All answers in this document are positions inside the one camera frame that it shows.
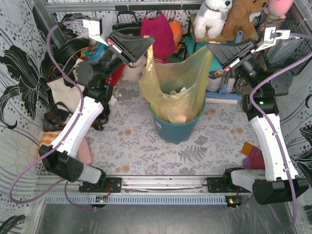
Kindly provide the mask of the blue floor mop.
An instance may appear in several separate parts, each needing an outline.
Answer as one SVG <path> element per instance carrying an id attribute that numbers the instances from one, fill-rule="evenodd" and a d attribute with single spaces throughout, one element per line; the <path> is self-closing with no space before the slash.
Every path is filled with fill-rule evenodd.
<path id="1" fill-rule="evenodd" d="M 206 90 L 205 100 L 207 103 L 225 103 L 225 104 L 240 104 L 242 101 L 242 95 L 239 93 L 227 93 L 226 87 L 229 78 L 230 71 L 223 72 L 222 68 L 216 71 L 209 72 L 209 77 L 217 77 L 220 75 L 225 76 L 225 83 L 222 88 L 220 88 L 217 92 L 209 92 Z"/>

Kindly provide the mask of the yellow trash bag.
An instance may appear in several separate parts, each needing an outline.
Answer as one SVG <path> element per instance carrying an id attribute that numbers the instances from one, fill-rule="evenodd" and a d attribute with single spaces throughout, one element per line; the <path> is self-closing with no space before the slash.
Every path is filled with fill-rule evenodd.
<path id="1" fill-rule="evenodd" d="M 153 49 L 147 51 L 147 63 L 138 81 L 143 97 L 161 120 L 182 124 L 194 120 L 205 101 L 208 73 L 213 55 L 202 47 L 179 63 L 155 63 Z M 171 91 L 187 91 L 171 96 Z"/>

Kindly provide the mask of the teal trash bin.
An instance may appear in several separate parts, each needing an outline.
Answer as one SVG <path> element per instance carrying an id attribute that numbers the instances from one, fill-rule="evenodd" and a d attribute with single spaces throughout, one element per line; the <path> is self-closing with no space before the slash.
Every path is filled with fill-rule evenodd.
<path id="1" fill-rule="evenodd" d="M 153 124 L 156 133 L 164 141 L 173 144 L 180 144 L 181 142 L 187 141 L 190 138 L 199 118 L 203 115 L 205 107 L 206 102 L 203 101 L 201 111 L 194 120 L 187 123 L 175 124 L 163 121 L 159 117 L 157 117 L 156 114 L 153 112 L 151 105 L 149 104 L 149 110 L 152 114 Z"/>

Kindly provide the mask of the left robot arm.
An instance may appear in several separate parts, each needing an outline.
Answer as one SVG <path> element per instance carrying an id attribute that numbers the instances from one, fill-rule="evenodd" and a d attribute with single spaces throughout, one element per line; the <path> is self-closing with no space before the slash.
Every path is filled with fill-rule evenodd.
<path id="1" fill-rule="evenodd" d="M 45 169 L 66 181 L 81 181 L 88 192 L 102 192 L 109 185 L 106 173 L 96 167 L 76 160 L 78 148 L 87 131 L 98 116 L 108 119 L 109 100 L 113 86 L 106 82 L 122 63 L 137 62 L 155 42 L 153 36 L 127 36 L 113 31 L 103 37 L 89 33 L 89 38 L 106 45 L 96 62 L 81 62 L 76 66 L 76 83 L 84 86 L 77 109 L 58 137 L 49 145 L 41 146 L 40 157 Z"/>

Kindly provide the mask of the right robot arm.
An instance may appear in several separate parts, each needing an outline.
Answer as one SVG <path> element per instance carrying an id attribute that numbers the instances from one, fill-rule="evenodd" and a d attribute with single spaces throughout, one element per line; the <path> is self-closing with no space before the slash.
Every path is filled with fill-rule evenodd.
<path id="1" fill-rule="evenodd" d="M 281 133 L 279 109 L 275 98 L 288 94 L 293 76 L 291 70 L 311 54 L 273 71 L 264 71 L 253 53 L 261 50 L 251 39 L 237 44 L 208 43 L 208 50 L 224 71 L 236 71 L 252 87 L 243 101 L 243 110 L 256 132 L 262 151 L 265 174 L 255 169 L 230 169 L 229 179 L 237 187 L 253 193 L 260 205 L 295 202 L 308 188 L 292 165 Z"/>

